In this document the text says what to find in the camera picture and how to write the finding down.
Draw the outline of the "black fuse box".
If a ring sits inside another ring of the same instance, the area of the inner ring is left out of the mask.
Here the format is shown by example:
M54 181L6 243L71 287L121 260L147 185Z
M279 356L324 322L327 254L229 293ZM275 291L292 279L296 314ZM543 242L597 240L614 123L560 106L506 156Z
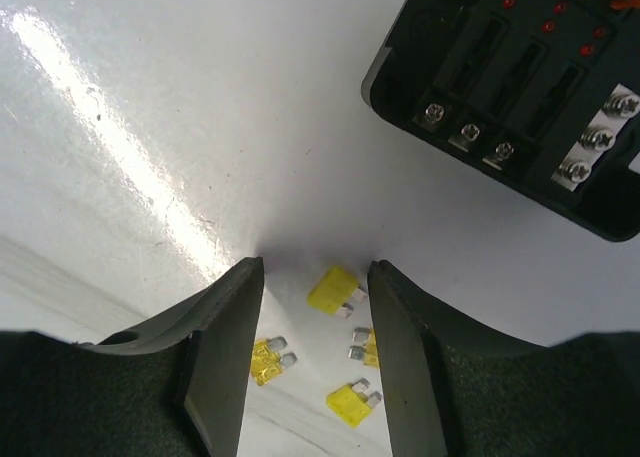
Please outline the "black fuse box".
M361 94L610 242L639 232L639 0L405 0Z

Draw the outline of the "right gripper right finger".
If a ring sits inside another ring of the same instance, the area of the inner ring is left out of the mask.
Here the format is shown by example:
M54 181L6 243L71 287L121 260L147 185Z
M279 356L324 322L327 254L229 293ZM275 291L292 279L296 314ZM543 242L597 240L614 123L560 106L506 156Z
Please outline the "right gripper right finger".
M367 284L396 456L635 456L639 336L544 347L491 328L388 261Z

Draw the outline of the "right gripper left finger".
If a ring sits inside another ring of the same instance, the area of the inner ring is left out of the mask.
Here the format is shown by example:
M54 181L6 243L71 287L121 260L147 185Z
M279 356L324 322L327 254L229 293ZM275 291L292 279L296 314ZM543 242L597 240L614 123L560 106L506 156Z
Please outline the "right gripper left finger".
M97 343L1 334L5 456L233 456L264 291L261 258Z

